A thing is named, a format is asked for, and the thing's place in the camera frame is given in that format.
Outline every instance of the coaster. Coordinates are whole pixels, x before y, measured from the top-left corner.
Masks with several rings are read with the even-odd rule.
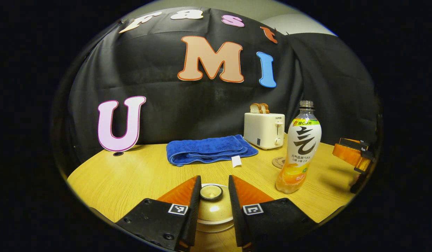
[[[273,164],[275,167],[278,167],[278,168],[280,168],[280,169],[283,168],[284,163],[286,163],[286,157],[285,157],[285,156],[279,156],[279,157],[276,157],[276,158],[274,158],[274,159],[272,160],[272,164]]]

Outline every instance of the white toaster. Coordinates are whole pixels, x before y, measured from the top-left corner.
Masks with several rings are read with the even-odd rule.
[[[284,115],[245,113],[243,138],[264,150],[281,147],[284,140]]]

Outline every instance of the black fabric backdrop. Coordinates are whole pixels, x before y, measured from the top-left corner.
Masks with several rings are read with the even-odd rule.
[[[185,9],[200,9],[203,18],[170,19]],[[66,137],[80,163],[103,150],[97,134],[98,105],[107,100],[119,102],[112,123],[112,132],[119,137],[126,131],[123,102],[131,96],[147,98],[141,107],[139,145],[243,134],[243,114],[253,102],[267,103],[271,113],[284,114],[287,132],[302,99],[314,101],[322,142],[333,145],[340,137],[376,140],[373,82],[355,54],[336,36],[275,32],[275,44],[260,28],[266,25],[235,13],[198,7],[161,11],[160,16],[125,33],[118,32],[132,20],[110,28],[78,70],[69,91]],[[224,24],[223,15],[240,17],[245,27]],[[205,37],[215,51],[226,41],[240,44],[244,81],[222,81],[219,73],[223,66],[211,80],[201,64],[202,79],[179,80],[186,53],[181,38],[188,35]],[[262,68],[258,51],[274,59],[275,88],[259,84]]]

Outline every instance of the blue towel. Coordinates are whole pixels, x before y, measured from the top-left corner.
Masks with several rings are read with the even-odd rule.
[[[231,160],[232,156],[254,156],[258,154],[258,150],[237,134],[203,140],[172,141],[166,145],[166,153],[171,164],[183,166],[193,162],[208,164]]]

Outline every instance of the table surface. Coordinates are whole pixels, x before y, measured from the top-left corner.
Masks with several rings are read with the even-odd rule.
[[[121,156],[103,150],[73,171],[67,182],[89,207],[117,222],[143,199],[157,199],[196,175],[202,183],[226,186],[228,176],[235,175],[274,199],[289,198],[319,223],[354,197],[349,185],[357,172],[332,154],[333,145],[320,143],[304,185],[292,194],[279,192],[275,182],[281,169],[273,166],[272,160],[286,156],[286,134],[284,138],[280,148],[254,146],[259,153],[241,158],[242,165],[234,168],[232,161],[173,166],[166,158],[166,144],[136,145]],[[195,243],[191,251],[242,251],[236,246],[234,228],[220,233],[196,231]]]

